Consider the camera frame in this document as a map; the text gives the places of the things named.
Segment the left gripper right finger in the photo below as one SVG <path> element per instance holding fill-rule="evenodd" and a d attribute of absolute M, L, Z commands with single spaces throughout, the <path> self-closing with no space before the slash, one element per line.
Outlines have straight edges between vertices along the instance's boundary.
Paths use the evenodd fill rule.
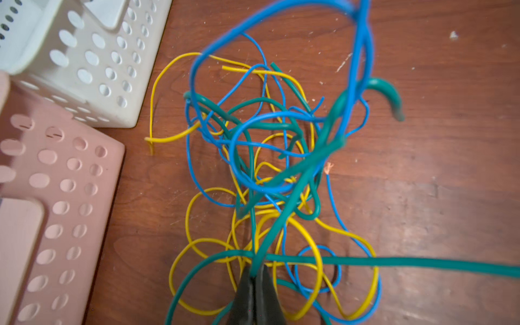
<path fill-rule="evenodd" d="M 255 323 L 258 325 L 286 325 L 268 267 L 263 265 L 255 278 Z"/>

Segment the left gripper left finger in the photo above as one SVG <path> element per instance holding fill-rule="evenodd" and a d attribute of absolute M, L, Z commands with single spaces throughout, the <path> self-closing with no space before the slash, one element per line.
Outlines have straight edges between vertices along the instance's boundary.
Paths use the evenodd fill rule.
<path fill-rule="evenodd" d="M 242 271 L 227 325 L 255 324 L 255 279 L 250 275 L 250 268 L 246 265 Z"/>

